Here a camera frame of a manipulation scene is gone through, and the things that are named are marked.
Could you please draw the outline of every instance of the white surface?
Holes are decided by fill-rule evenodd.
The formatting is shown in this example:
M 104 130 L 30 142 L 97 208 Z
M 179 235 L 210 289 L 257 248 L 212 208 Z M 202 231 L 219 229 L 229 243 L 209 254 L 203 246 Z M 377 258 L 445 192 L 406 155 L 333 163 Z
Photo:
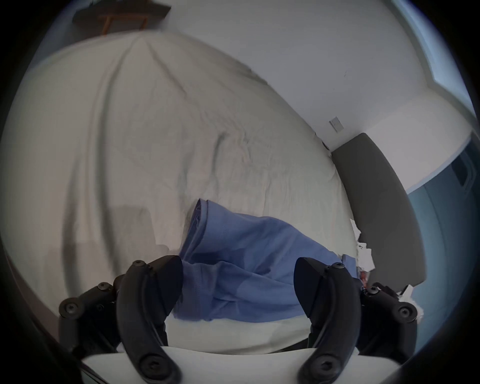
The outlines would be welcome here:
M 366 272 L 370 272 L 375 269 L 373 263 L 372 250 L 367 248 L 367 243 L 357 244 L 357 265 Z
M 352 224 L 352 229 L 353 229 L 353 235 L 355 236 L 355 241 L 358 241 L 361 235 L 361 231 L 357 227 L 357 223 L 355 220 L 350 219 L 350 223 Z
M 447 167 L 471 132 L 465 118 L 430 89 L 366 131 L 408 192 Z
M 259 74 L 334 150 L 426 87 L 404 29 L 380 0 L 171 0 L 162 28 Z M 329 121 L 339 118 L 336 133 Z
M 413 30 L 432 73 L 433 81 L 455 96 L 475 116 L 472 101 L 442 35 L 408 0 L 391 0 Z
M 268 355 L 230 356 L 164 347 L 182 372 L 182 384 L 296 384 L 297 373 L 313 353 L 300 349 Z M 336 384 L 377 384 L 398 369 L 392 360 L 354 352 Z M 110 384 L 144 384 L 127 354 L 94 355 L 84 363 Z
M 311 128 L 245 66 L 186 37 L 111 35 L 51 56 L 25 76 L 0 153 L 2 239 L 55 313 L 136 259 L 176 253 L 198 198 L 355 255 L 347 197 Z M 225 353 L 308 332 L 305 316 L 168 320 L 171 345 Z

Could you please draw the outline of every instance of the gray headboard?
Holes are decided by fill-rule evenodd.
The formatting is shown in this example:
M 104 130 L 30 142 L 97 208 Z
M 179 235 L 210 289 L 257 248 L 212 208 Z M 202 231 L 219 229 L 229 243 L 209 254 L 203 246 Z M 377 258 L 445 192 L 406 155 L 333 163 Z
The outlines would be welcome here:
M 425 280 L 425 260 L 415 213 L 396 173 L 367 134 L 332 152 L 361 242 L 372 249 L 378 281 L 399 292 Z

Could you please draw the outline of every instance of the white wall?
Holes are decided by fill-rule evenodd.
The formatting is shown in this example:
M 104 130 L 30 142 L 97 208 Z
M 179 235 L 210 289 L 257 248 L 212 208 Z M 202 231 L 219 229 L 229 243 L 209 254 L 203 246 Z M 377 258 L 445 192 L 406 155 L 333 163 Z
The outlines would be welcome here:
M 433 81 L 456 97 L 475 116 L 465 83 L 442 35 L 430 20 L 408 0 L 391 1 L 405 18 L 420 44 Z
M 411 192 L 445 169 L 470 140 L 470 123 L 426 89 L 366 133 Z
M 247 64 L 335 149 L 426 87 L 415 50 L 380 0 L 165 0 L 166 30 Z M 337 116 L 345 129 L 328 123 Z

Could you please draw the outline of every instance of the blue cloth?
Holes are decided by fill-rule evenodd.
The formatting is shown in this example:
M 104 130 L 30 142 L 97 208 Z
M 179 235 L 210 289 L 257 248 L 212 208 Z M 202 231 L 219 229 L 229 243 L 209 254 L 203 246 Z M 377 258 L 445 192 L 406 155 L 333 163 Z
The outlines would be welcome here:
M 195 207 L 180 257 L 184 278 L 175 317 L 251 323 L 303 314 L 293 288 L 299 257 L 340 261 L 284 221 L 235 214 L 205 200 Z M 355 260 L 346 257 L 356 277 Z

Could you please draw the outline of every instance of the white bed sheet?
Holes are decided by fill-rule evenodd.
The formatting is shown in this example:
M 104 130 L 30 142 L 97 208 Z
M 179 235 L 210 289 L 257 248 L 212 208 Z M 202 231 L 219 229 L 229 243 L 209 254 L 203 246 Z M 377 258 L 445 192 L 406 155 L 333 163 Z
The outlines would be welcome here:
M 17 91 L 0 156 L 2 239 L 54 313 L 136 259 L 178 252 L 198 198 L 356 257 L 345 191 L 313 130 L 247 67 L 184 36 L 117 34 L 49 57 Z M 167 320 L 172 346 L 245 354 L 309 326 Z

